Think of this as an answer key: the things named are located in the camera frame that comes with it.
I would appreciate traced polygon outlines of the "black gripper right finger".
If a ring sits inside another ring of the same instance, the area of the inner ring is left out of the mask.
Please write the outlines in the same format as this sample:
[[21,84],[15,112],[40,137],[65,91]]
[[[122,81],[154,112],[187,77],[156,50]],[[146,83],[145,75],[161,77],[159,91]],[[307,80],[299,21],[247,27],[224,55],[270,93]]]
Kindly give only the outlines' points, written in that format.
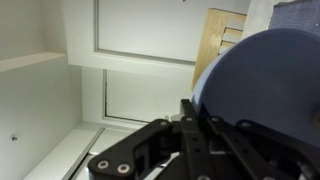
[[232,125],[206,107],[199,116],[227,147],[244,180],[320,180],[317,147],[251,120]]

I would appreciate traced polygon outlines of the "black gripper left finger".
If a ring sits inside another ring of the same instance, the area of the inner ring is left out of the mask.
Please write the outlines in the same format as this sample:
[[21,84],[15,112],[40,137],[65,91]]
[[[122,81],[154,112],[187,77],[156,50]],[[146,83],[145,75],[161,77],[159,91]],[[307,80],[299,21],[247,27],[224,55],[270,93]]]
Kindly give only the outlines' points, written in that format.
[[89,180],[143,180],[162,164],[154,180],[213,180],[205,134],[188,99],[181,112],[180,120],[156,119],[95,156]]

